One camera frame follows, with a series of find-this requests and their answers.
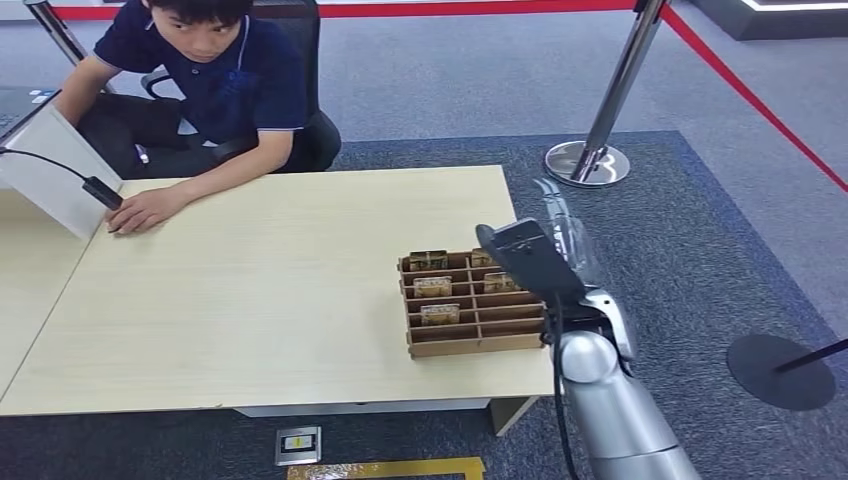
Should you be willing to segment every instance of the table leg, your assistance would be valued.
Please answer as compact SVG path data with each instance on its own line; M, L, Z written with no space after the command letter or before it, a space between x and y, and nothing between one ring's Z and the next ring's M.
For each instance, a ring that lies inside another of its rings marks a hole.
M507 430L536 403L539 397L493 398L489 402L495 435L503 437Z

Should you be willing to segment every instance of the black round base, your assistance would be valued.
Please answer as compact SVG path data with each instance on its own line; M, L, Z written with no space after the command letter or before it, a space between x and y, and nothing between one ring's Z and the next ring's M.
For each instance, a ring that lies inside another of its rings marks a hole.
M830 402L836 382L821 360L786 373L775 367L803 357L810 350L772 335L748 335L727 350L727 366L733 378L751 395L787 410L813 410Z

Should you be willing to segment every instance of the yellow floor marking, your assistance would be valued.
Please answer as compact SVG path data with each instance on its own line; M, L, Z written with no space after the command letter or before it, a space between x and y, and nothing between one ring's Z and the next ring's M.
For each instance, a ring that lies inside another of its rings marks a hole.
M437 458L403 462L299 465L289 467L288 480L357 480L362 478L416 477L462 474L465 480L483 480L486 468L480 457Z

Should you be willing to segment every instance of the floor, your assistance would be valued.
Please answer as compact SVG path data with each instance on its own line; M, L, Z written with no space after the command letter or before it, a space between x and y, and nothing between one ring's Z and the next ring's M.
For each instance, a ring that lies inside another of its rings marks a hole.
M848 38L740 43L694 7L675 9L848 177ZM585 133L632 21L630 12L327 19L322 106L346 141ZM90 48L106 25L71 28ZM0 26L0 66L0 85L53 86L70 69L32 24ZM132 76L115 86L140 91ZM682 134L833 332L848 336L848 197L665 26L616 125L656 130Z
M530 181L544 175L536 158L551 143L576 138L354 142L333 168L465 165L471 154L476 163L503 167L517 215L544 218L539 188ZM636 376L699 473L705 480L848 478L848 397L810 412L777 409L744 392L725 366L727 346L742 335L832 341L826 322L679 132L616 133L613 140L643 168L617 188L563 195L594 241L601 283L636 332ZM848 358L839 360L834 371L844 389ZM562 480L552 404L540 400L501 439L483 410L265 419L228 410L0 417L0 478L279 480L275 429L318 424L325 464L479 456L487 480ZM588 480L571 420L580 478Z

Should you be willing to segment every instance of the wooden table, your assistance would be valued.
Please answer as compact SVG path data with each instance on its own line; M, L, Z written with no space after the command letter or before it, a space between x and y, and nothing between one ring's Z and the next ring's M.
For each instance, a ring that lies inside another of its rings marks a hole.
M86 243L15 190L0 190L0 399Z
M0 414L504 399L508 427L552 393L548 352L413 361L396 262L513 220L487 166L268 176L144 235L101 229Z

